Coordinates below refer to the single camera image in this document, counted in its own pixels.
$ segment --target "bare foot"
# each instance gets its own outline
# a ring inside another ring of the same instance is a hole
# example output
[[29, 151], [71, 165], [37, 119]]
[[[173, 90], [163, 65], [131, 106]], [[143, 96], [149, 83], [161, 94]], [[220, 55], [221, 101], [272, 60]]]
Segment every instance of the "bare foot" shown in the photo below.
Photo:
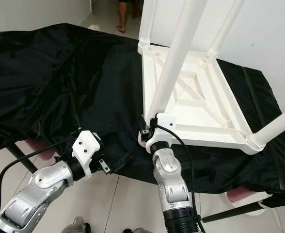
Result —
[[139, 16], [142, 15], [142, 13], [143, 12], [141, 10], [137, 10], [137, 11], [133, 12], [132, 19], [138, 18]]
[[122, 26], [122, 25], [116, 26], [116, 29], [117, 29], [119, 32], [125, 33], [125, 27]]

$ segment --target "black cable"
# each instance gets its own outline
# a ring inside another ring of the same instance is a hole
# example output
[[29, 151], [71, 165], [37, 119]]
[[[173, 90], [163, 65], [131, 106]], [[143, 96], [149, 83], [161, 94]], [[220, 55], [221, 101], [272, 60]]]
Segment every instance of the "black cable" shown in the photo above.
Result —
[[44, 152], [44, 151], [46, 151], [46, 150], [49, 150], [49, 149], [53, 148], [53, 147], [55, 147], [55, 146], [57, 146], [57, 145], [59, 145], [59, 144], [61, 144], [61, 143], [64, 143], [64, 142], [66, 142], [69, 138], [71, 138], [71, 137], [68, 137], [68, 138], [66, 138], [66, 139], [64, 139], [64, 140], [61, 140], [61, 141], [59, 141], [59, 142], [57, 142], [57, 143], [52, 144], [51, 146], [48, 146], [48, 147], [43, 148], [43, 149], [40, 149], [40, 150], [38, 150], [38, 151], [35, 151], [35, 152], [30, 153], [30, 154], [28, 154], [28, 155], [25, 155], [25, 156], [23, 156], [23, 157], [21, 157], [21, 158], [19, 158], [19, 159], [17, 159], [17, 160], [14, 160], [13, 162], [9, 163], [9, 164], [1, 171], [1, 173], [0, 173], [0, 208], [1, 208], [1, 185], [2, 185], [2, 180], [3, 180], [3, 177], [4, 177], [5, 173], [6, 173], [6, 171], [7, 171], [9, 168], [11, 168], [13, 165], [15, 165], [15, 164], [21, 162], [22, 160], [31, 158], [31, 157], [33, 157], [33, 156], [35, 156], [35, 155], [37, 155], [37, 154], [40, 154], [40, 153], [42, 153], [42, 152]]
[[155, 125], [155, 127], [158, 127], [159, 129], [162, 129], [168, 133], [170, 133], [172, 136], [174, 136], [182, 146], [184, 146], [184, 148], [186, 149], [187, 151], [187, 154], [189, 156], [189, 160], [190, 160], [190, 169], [191, 169], [191, 186], [192, 186], [192, 205], [193, 205], [193, 211], [194, 211], [194, 215], [196, 217], [196, 222], [197, 224], [199, 225], [201, 231], [203, 233], [206, 233], [205, 232], [205, 229], [201, 223], [201, 216], [197, 213], [197, 209], [196, 209], [196, 204], [195, 204], [195, 193], [194, 193], [194, 169], [193, 169], [193, 162], [192, 162], [192, 158], [191, 158], [191, 153], [187, 147], [187, 145], [181, 140], [180, 137], [178, 137], [174, 132], [170, 131], [169, 129], [166, 129], [165, 127], [163, 126], [160, 126], [160, 125]]

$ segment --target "robotic arm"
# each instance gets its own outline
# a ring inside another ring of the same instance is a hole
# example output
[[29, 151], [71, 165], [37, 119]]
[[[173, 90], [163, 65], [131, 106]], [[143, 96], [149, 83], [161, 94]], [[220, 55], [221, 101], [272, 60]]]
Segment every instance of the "robotic arm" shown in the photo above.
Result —
[[[172, 136], [157, 127], [174, 131], [176, 118], [159, 113], [148, 129], [141, 127], [140, 142], [152, 154], [154, 177], [168, 233], [199, 232], [187, 185], [181, 176], [181, 164], [175, 158]], [[13, 196], [0, 212], [0, 233], [31, 233], [48, 206], [74, 181], [91, 177], [90, 163], [100, 150], [101, 140], [95, 133], [82, 131], [73, 145], [72, 158], [36, 171], [28, 185]], [[97, 157], [106, 174], [110, 169]]]
[[[100, 150], [95, 133], [82, 131], [73, 145], [72, 158], [36, 171], [28, 185], [13, 196], [0, 213], [0, 233], [31, 233], [48, 206], [74, 181], [91, 177], [90, 163]], [[99, 160], [105, 173], [110, 169]]]
[[181, 176], [181, 164], [175, 158], [172, 135], [157, 127], [160, 125], [174, 131], [176, 117], [158, 113], [151, 119], [150, 127], [141, 125], [139, 141], [152, 154], [154, 177], [158, 182], [158, 195], [164, 215], [167, 233], [199, 232], [197, 216], [194, 213], [187, 185]]

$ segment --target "black cloth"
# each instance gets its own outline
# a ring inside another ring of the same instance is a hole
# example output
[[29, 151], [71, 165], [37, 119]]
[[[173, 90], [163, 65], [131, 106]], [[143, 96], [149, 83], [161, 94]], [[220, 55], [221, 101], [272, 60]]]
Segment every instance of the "black cloth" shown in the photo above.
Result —
[[[151, 157], [137, 143], [143, 112], [137, 43], [69, 24], [1, 32], [0, 149], [26, 138], [55, 143], [81, 126], [102, 138], [113, 172], [155, 183]], [[260, 71], [218, 62], [253, 132], [281, 114]], [[58, 153], [70, 155], [72, 143], [60, 145]], [[190, 183], [185, 150], [172, 148]], [[243, 186], [285, 193], [285, 132], [254, 156], [235, 149], [189, 148], [196, 192]]]

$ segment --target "white bracket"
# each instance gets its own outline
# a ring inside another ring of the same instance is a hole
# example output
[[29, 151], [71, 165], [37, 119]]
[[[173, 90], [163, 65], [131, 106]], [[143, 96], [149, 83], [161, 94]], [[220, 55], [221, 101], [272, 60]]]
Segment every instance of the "white bracket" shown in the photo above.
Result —
[[92, 156], [99, 149], [100, 145], [90, 131], [81, 131], [73, 145], [72, 156], [78, 159], [87, 179], [92, 176], [90, 170]]
[[[174, 132], [177, 119], [175, 115], [169, 113], [158, 113], [156, 117], [158, 119], [158, 125]], [[159, 128], [155, 128], [152, 138], [150, 138], [146, 143], [147, 152], [151, 154], [150, 147], [159, 141], [166, 141], [168, 142], [168, 145], [171, 146], [172, 138], [173, 136], [168, 132]]]

